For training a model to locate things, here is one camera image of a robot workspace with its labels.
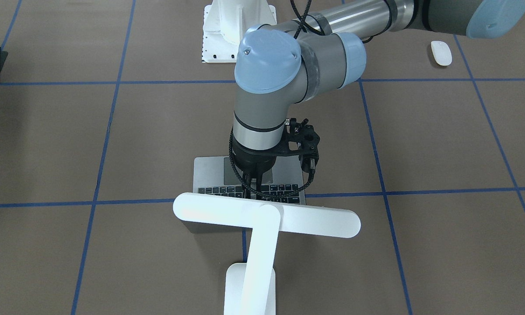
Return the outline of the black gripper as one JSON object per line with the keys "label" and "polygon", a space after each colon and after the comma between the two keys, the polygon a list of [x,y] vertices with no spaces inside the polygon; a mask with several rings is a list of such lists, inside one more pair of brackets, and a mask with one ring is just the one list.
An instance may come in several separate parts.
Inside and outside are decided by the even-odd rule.
{"label": "black gripper", "polygon": [[243,175],[243,199],[262,199],[261,183],[263,175],[269,171],[276,162],[276,156],[255,155],[247,152],[241,145],[232,145],[233,161]]}

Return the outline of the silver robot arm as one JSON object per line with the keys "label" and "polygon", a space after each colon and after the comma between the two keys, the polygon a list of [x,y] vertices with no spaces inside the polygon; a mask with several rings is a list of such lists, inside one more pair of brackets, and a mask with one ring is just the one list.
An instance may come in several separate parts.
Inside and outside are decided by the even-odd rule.
{"label": "silver robot arm", "polygon": [[[229,161],[246,199],[279,201],[312,183],[320,137],[307,120],[287,118],[289,106],[358,80],[373,38],[410,28],[494,39],[525,14],[525,0],[355,0],[320,12],[310,5],[301,13],[292,1],[294,20],[252,26],[238,47]],[[262,188],[278,156],[298,156],[308,174],[282,196]]]}

